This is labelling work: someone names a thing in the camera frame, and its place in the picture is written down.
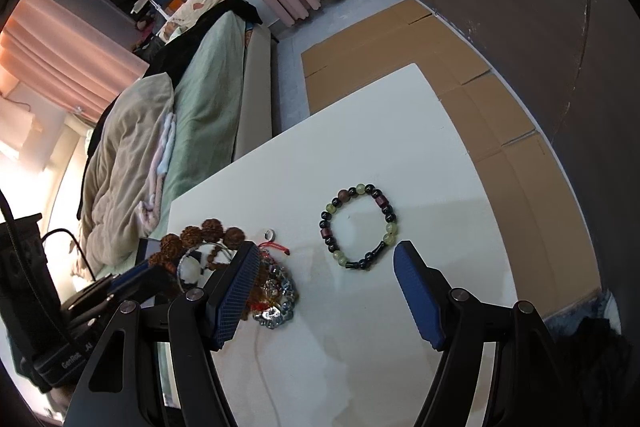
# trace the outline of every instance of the black bead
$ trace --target black bead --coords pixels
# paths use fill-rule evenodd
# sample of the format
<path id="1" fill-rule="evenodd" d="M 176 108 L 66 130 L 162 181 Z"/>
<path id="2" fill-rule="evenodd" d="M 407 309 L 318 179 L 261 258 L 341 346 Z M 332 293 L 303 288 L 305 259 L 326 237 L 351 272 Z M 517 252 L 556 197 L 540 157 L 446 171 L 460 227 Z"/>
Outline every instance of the black bead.
<path id="1" fill-rule="evenodd" d="M 382 252 L 386 247 L 386 243 L 384 241 L 380 241 L 379 245 L 375 247 L 371 253 L 377 257 L 380 252 Z"/>

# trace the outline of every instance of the cardboard sheet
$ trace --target cardboard sheet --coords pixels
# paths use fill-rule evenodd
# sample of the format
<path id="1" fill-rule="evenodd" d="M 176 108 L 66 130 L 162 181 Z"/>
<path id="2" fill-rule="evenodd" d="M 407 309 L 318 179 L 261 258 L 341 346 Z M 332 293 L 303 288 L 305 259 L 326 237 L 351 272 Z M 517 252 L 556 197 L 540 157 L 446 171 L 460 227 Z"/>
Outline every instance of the cardboard sheet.
<path id="1" fill-rule="evenodd" d="M 414 0 L 302 54 L 315 113 L 405 65 L 418 65 L 474 162 L 502 234 L 518 297 L 550 314 L 600 286 L 595 255 L 561 169 L 489 65 Z"/>

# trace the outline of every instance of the blue gripper pad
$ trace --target blue gripper pad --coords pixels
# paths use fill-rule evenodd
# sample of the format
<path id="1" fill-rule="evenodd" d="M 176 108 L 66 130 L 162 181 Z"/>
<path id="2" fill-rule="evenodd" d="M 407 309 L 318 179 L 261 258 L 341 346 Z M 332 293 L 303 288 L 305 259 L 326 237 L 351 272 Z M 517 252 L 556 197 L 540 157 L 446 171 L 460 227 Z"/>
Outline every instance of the blue gripper pad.
<path id="1" fill-rule="evenodd" d="M 446 287 L 449 287 L 446 279 L 442 273 L 429 268 L 422 261 L 410 241 L 401 241 L 394 249 L 394 272 L 420 336 L 431 343 L 433 349 L 443 350 L 446 336 L 441 317 L 444 305 L 442 298 L 444 296 L 446 299 Z"/>
<path id="2" fill-rule="evenodd" d="M 236 334 L 236 328 L 244 311 L 244 306 L 249 298 L 249 293 L 254 287 L 259 266 L 260 254 L 257 247 L 253 246 L 242 260 L 242 264 L 238 268 L 238 272 L 229 285 L 216 312 L 216 331 L 213 341 L 220 348 Z"/>

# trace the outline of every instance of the metal screw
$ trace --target metal screw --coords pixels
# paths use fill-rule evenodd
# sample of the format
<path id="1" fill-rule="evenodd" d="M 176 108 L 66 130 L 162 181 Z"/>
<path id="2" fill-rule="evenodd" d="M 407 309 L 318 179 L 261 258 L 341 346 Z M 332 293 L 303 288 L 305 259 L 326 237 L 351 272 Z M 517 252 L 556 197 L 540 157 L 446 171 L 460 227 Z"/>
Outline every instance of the metal screw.
<path id="1" fill-rule="evenodd" d="M 204 295 L 204 291 L 202 291 L 202 288 L 191 288 L 187 292 L 187 300 L 188 301 L 197 301 L 199 299 L 202 299 L 203 295 Z"/>
<path id="2" fill-rule="evenodd" d="M 462 288 L 453 288 L 451 296 L 458 302 L 464 302 L 469 298 L 469 292 Z"/>
<path id="3" fill-rule="evenodd" d="M 133 301 L 124 301 L 120 305 L 120 313 L 130 313 L 136 309 L 136 303 Z"/>
<path id="4" fill-rule="evenodd" d="M 522 313 L 533 313 L 533 310 L 535 308 L 533 307 L 533 304 L 531 304 L 529 301 L 520 301 L 518 303 L 518 309 Z"/>

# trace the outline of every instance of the white table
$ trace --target white table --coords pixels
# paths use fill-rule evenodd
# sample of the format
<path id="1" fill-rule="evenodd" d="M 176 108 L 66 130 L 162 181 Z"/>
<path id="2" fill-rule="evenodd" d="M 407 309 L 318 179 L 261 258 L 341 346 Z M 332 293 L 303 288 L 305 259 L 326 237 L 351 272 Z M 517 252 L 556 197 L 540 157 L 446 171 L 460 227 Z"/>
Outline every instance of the white table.
<path id="1" fill-rule="evenodd" d="M 240 427 L 413 426 L 440 354 L 418 334 L 392 267 L 392 248 L 367 272 L 332 259 L 320 213 L 341 188 L 373 183 L 429 266 L 481 301 L 512 306 L 516 292 L 476 170 L 429 83 L 411 64 L 275 137 L 172 204 L 169 231 L 208 217 L 250 239 L 276 231 L 300 292 L 276 330 L 250 319 L 214 354 Z M 352 259 L 377 245 L 385 221 L 360 197 L 332 229 Z M 468 425 L 480 425 L 491 380 L 486 345 Z"/>

